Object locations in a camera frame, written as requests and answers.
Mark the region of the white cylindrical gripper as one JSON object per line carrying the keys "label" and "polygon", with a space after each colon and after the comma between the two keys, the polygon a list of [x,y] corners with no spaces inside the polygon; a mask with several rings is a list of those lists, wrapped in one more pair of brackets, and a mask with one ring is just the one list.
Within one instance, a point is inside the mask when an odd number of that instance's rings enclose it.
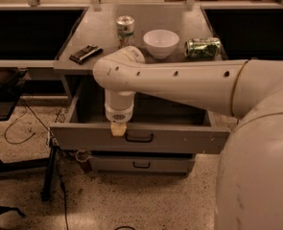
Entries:
{"label": "white cylindrical gripper", "polygon": [[105,91],[106,117],[112,122],[111,133],[122,137],[127,130],[127,122],[131,119],[134,108],[135,93],[131,91]]}

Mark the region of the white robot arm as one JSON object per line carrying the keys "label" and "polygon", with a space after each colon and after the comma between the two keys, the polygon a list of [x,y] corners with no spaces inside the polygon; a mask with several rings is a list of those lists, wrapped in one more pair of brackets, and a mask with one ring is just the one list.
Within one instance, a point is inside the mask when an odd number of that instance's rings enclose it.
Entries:
{"label": "white robot arm", "polygon": [[135,47],[99,59],[106,115],[132,113],[135,92],[239,119],[222,151],[215,230],[283,230],[283,61],[146,63]]}

